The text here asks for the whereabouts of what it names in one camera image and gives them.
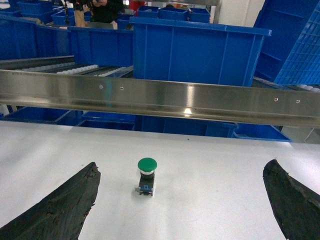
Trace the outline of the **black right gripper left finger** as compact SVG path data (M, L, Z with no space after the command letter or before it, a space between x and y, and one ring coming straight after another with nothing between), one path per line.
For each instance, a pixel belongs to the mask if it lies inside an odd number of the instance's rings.
M2 240L77 240L94 206L101 173L89 163L40 202L1 227Z

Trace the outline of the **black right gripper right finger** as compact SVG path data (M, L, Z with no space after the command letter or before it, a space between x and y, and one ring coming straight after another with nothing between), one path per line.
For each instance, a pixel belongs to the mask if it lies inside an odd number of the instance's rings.
M276 159L262 173L275 220L287 240L320 238L320 195L291 177Z

